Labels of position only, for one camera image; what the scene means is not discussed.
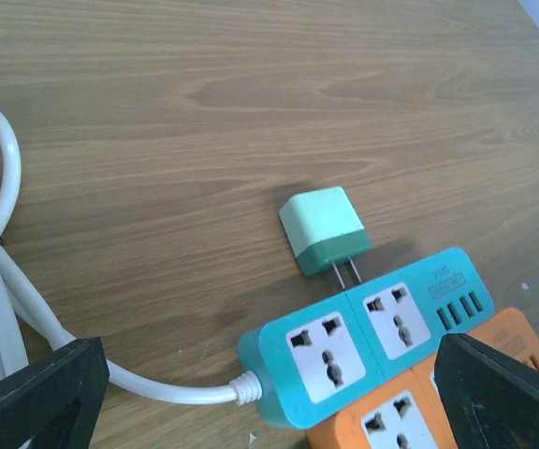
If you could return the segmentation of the teal power strip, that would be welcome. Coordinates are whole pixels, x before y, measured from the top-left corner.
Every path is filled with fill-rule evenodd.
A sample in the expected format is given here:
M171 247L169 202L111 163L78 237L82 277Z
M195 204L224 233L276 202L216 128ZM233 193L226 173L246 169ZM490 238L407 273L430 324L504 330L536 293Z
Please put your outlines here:
M494 312L472 260L452 247L243 334L238 356L261 384L262 419L309 429Z

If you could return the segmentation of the green plug adapter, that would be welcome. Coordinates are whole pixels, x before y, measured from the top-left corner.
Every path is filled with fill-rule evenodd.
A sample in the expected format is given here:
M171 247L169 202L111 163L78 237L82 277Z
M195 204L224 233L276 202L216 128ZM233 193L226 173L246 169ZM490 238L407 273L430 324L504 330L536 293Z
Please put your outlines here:
M291 196L278 216L301 272L313 276L347 264L353 282L361 276L353 258L372 248L369 234L341 186Z

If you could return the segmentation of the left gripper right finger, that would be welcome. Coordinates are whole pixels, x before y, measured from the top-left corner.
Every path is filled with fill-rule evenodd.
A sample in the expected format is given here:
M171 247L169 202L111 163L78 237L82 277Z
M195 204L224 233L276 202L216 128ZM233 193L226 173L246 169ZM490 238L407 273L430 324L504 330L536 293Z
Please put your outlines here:
M539 448L539 371L467 334L447 334L436 385L457 447Z

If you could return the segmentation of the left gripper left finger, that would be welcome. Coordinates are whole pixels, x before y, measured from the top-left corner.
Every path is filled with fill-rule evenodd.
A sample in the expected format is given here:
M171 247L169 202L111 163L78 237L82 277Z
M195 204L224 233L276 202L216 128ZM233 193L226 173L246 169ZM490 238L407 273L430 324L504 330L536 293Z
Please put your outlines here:
M0 448L87 448L109 383L101 340L73 340L0 381Z

